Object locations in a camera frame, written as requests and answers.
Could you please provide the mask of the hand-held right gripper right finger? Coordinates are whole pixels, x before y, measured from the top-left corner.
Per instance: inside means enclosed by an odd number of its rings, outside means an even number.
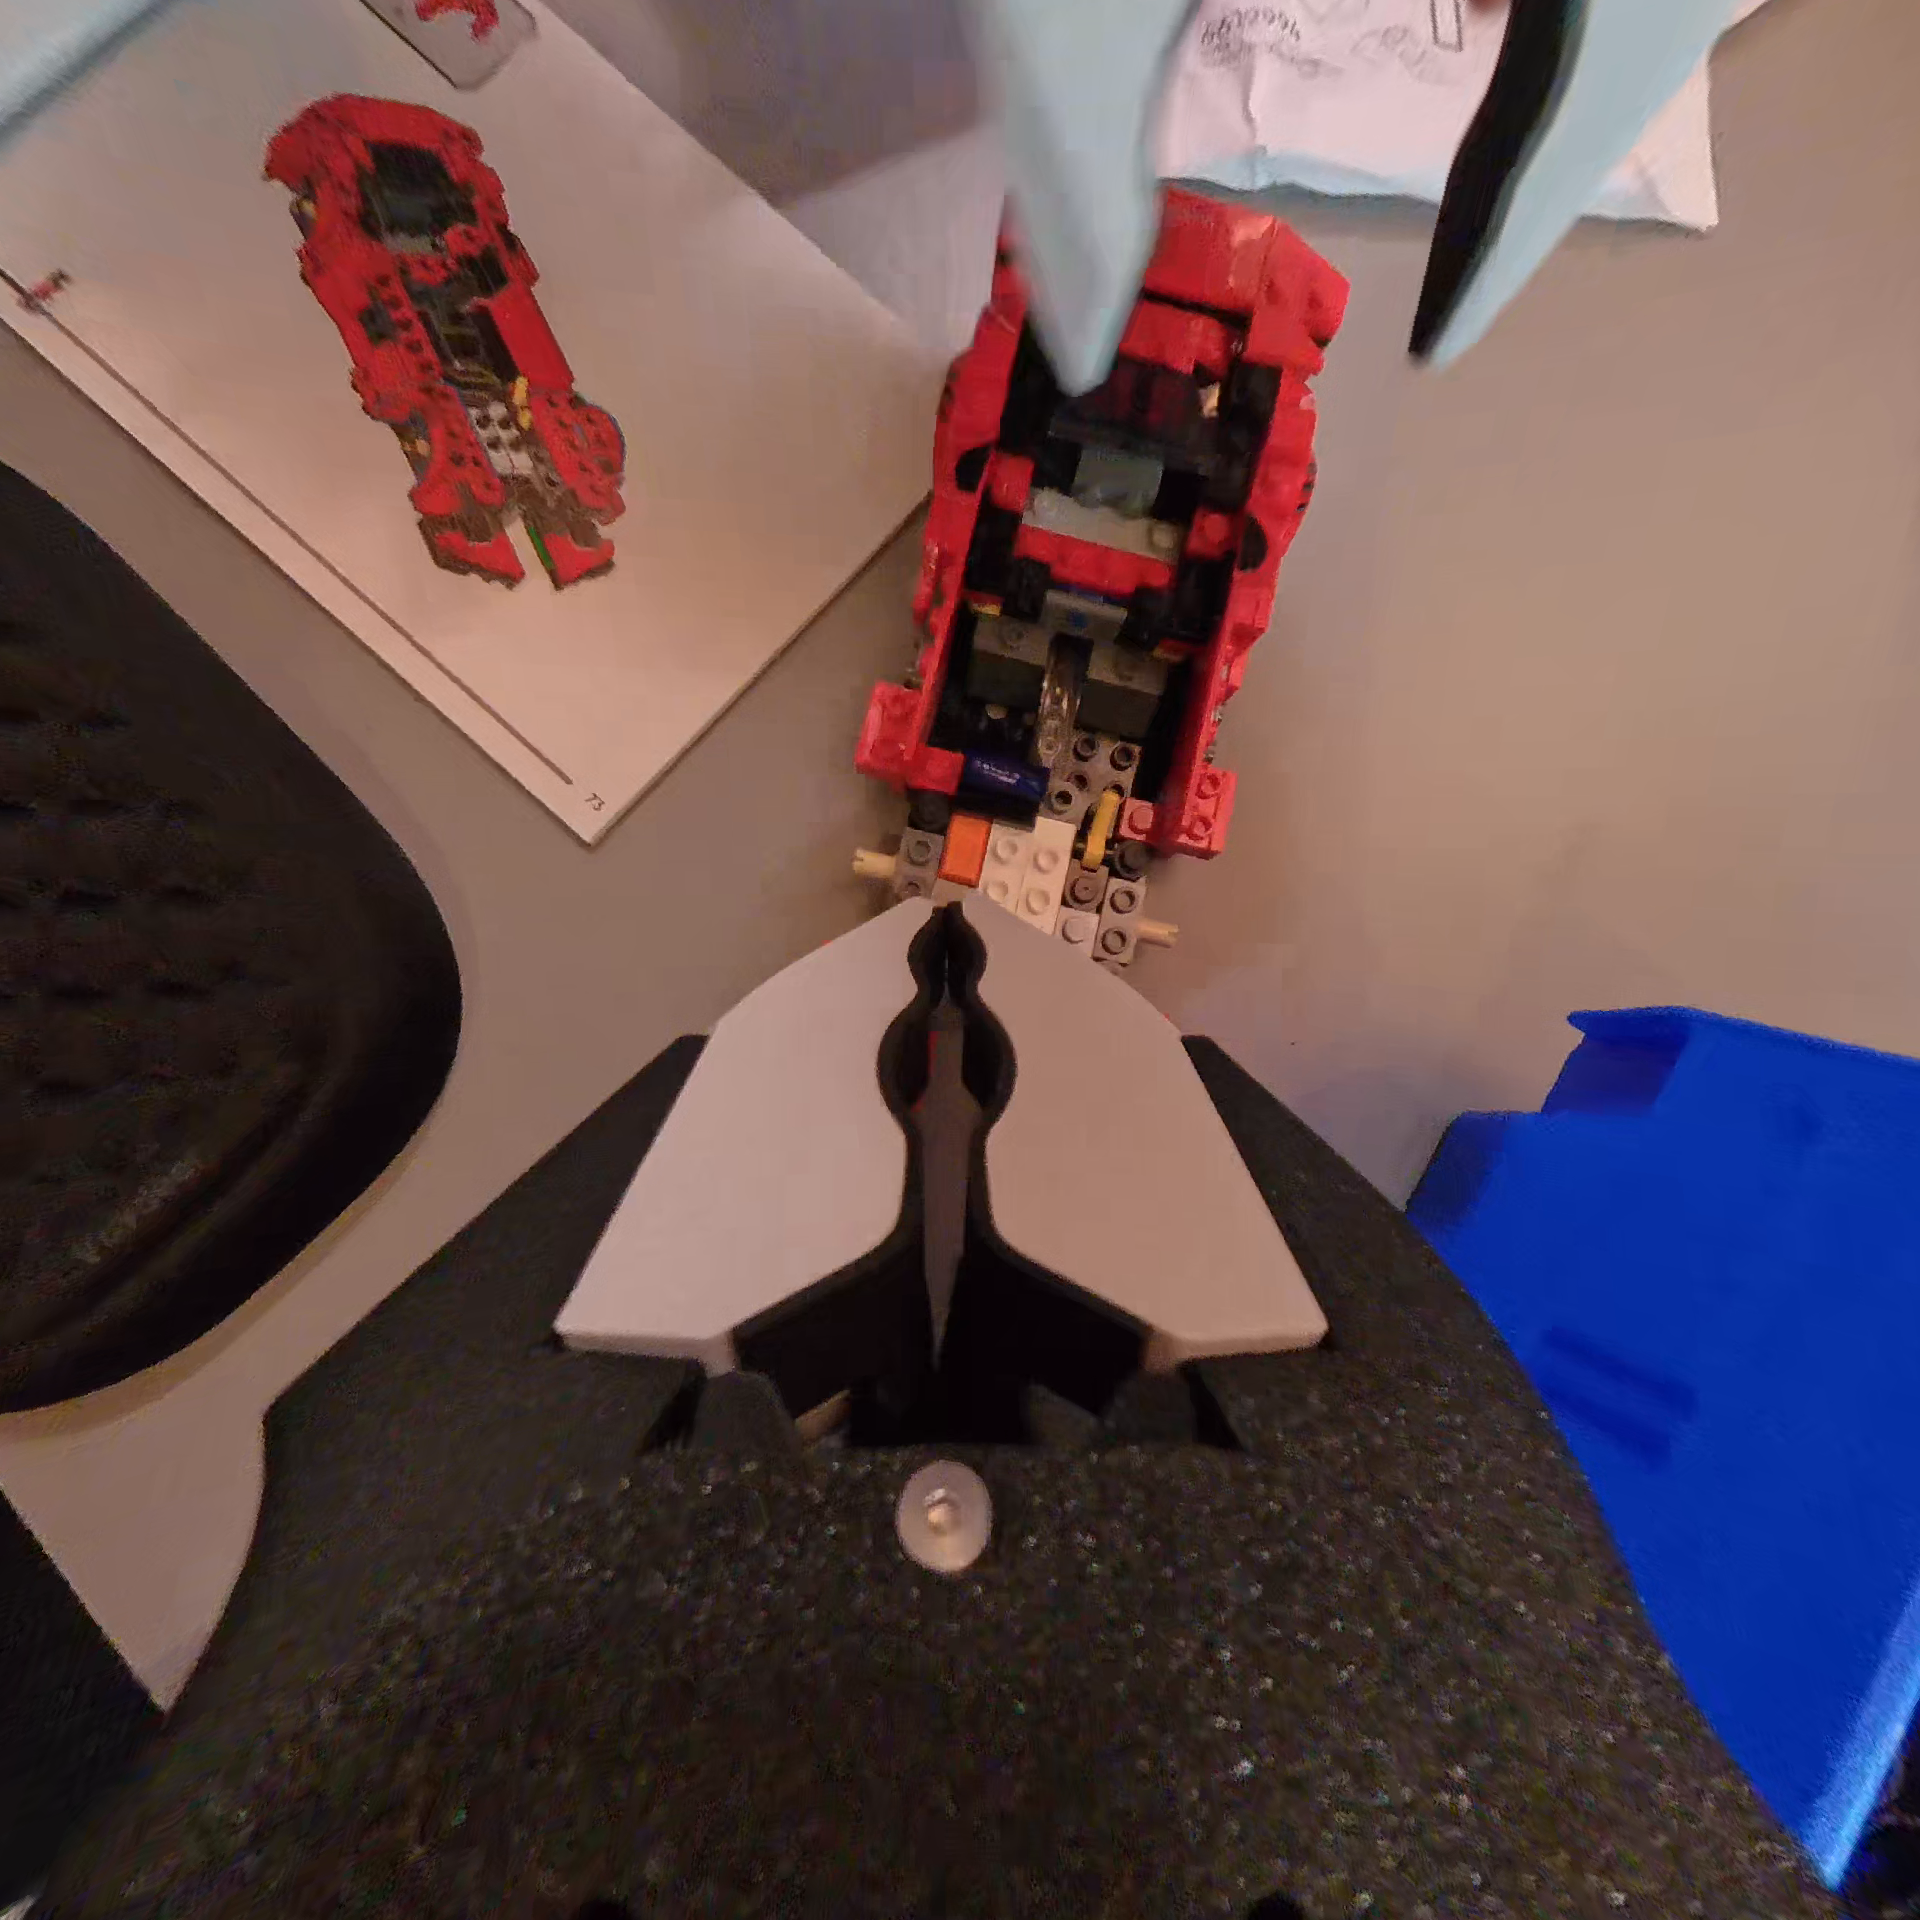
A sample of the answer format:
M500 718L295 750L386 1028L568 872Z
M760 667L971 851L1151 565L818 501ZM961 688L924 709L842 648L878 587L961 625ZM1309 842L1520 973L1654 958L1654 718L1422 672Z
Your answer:
M1012 1041L1012 1088L983 1096L998 1236L1117 1308L1151 1370L1313 1351L1329 1321L1182 1031L1018 913L967 903L967 926Z

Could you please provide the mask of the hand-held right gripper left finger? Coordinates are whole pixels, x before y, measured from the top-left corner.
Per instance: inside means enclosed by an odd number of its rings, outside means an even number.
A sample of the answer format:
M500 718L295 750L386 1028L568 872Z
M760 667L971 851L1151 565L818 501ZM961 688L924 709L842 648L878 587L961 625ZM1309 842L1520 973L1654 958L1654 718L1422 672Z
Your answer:
M902 1085L944 907L899 903L726 1012L554 1337L707 1377L918 1383L924 1182Z

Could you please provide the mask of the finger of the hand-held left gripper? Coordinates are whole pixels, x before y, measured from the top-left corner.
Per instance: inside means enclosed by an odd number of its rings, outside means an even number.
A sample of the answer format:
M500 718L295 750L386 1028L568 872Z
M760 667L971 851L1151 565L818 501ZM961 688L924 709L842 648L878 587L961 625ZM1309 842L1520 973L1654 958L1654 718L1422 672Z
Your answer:
M1469 354L1547 256L1590 216L1617 166L1687 92L1713 40L1759 4L1735 0L1515 0L1458 15L1452 110L1434 112L1405 176L1434 202L1405 354Z
M1112 369L1162 237L1153 123L1185 0L971 0L1025 311L1067 393Z

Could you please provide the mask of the red brick toy car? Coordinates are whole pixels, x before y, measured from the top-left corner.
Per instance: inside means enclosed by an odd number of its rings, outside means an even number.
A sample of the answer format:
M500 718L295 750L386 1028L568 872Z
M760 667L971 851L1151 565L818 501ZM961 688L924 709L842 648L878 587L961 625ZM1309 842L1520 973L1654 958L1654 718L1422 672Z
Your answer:
M858 872L983 892L1127 970L1162 861L1226 849L1215 733L1313 493L1313 376L1351 282L1285 216L1166 192L1112 369L1067 393L1018 237L933 411L915 660L858 768L902 801Z

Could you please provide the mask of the brick model instruction booklet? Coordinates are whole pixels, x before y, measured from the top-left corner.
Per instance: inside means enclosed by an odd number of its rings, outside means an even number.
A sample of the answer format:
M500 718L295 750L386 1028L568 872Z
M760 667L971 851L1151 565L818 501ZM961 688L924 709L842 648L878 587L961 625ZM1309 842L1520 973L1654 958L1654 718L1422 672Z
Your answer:
M542 4L160 4L3 323L579 842L892 541L933 361Z

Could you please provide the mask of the white crumpled paper sheet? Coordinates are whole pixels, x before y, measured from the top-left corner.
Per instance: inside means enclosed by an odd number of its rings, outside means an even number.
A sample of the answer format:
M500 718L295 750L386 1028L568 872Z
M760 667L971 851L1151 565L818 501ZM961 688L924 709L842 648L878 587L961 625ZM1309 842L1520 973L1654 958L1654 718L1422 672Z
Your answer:
M1153 176L1435 207L1510 4L1210 0L1169 60Z

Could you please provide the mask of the blue plastic bin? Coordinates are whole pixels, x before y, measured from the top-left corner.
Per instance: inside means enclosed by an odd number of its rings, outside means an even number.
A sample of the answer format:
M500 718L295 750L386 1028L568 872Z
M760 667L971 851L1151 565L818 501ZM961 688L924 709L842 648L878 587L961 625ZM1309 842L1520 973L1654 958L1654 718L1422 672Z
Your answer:
M1520 1353L1699 1712L1820 1883L1917 1720L1920 1062L1696 1004L1572 1012L1405 1222Z

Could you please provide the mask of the black bumpy seat cushion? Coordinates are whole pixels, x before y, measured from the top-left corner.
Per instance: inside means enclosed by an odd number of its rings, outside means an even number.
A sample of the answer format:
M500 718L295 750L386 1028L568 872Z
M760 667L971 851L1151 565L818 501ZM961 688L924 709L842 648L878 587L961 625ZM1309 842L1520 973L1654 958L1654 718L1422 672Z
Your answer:
M359 796L0 479L0 1403L209 1337L445 1088L460 973Z

